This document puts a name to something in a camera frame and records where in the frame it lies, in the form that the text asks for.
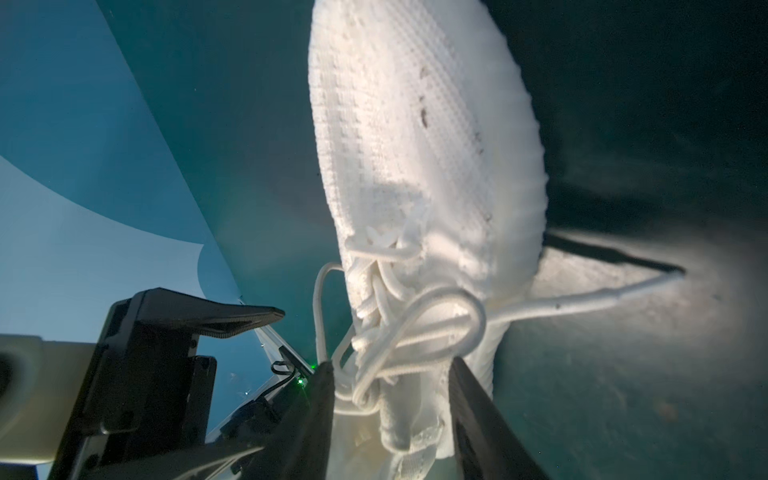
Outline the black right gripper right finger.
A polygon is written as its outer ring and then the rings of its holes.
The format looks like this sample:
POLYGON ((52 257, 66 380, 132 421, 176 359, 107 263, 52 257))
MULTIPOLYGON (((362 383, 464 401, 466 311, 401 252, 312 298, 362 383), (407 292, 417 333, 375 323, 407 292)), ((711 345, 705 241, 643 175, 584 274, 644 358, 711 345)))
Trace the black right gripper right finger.
POLYGON ((460 357, 451 362, 448 391, 460 479, 548 479, 460 357))

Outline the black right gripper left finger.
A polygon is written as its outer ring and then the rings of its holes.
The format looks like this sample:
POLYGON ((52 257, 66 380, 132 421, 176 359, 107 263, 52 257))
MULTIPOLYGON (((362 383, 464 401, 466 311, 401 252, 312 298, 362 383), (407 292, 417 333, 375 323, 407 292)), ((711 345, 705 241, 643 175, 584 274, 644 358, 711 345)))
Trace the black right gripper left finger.
POLYGON ((321 363, 264 448, 241 470, 243 479, 324 479, 334 416, 334 369, 321 363))

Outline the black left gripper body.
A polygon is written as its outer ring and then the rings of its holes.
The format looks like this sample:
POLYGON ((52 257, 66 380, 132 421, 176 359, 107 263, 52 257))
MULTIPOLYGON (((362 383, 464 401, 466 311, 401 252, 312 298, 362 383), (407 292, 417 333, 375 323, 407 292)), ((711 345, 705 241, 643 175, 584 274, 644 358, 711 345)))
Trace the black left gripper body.
POLYGON ((217 362, 198 355, 202 335, 140 323, 142 292, 107 315, 53 479, 193 479, 218 459, 205 444, 217 362))

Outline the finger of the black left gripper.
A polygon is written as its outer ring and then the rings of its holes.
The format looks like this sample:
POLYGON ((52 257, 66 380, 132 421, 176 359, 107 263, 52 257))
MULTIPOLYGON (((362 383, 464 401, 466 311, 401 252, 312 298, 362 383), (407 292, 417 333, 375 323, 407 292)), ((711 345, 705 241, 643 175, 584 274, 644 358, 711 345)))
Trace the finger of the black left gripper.
POLYGON ((137 298, 140 323, 218 339, 269 326, 285 316, 276 307, 224 304, 164 288, 144 291, 137 298))

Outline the white shoelace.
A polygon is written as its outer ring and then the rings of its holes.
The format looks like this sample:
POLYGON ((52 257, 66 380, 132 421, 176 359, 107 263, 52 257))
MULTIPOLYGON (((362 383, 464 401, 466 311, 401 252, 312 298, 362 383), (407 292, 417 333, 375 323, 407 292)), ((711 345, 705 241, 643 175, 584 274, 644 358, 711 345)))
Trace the white shoelace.
POLYGON ((340 368, 341 358, 353 350, 358 366, 342 369, 335 382, 334 411, 344 416, 368 416, 384 406, 380 381, 441 368, 457 356, 476 351, 492 327, 515 321, 557 317, 612 308, 663 289, 683 279, 681 270, 592 292, 535 298, 496 311, 486 311, 480 300, 458 287, 440 287, 410 295, 400 311, 391 308, 394 292, 381 275, 372 279, 373 293, 362 304, 355 322, 334 351, 326 344, 322 295, 327 276, 341 265, 328 263, 317 274, 312 300, 316 352, 320 362, 340 368))

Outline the white knit sneaker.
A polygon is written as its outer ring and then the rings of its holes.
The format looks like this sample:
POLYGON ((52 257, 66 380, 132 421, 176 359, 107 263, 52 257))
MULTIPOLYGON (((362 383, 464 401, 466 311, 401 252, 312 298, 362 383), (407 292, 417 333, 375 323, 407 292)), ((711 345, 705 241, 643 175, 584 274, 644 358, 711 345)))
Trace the white knit sneaker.
MULTIPOLYGON (((318 1, 308 84, 353 322, 381 275, 410 295, 521 300, 546 224, 544 149, 520 68, 479 1, 318 1)), ((491 391, 507 325, 462 357, 491 391)), ((454 453, 449 363, 382 380, 383 408, 334 414, 331 479, 423 479, 454 453)))

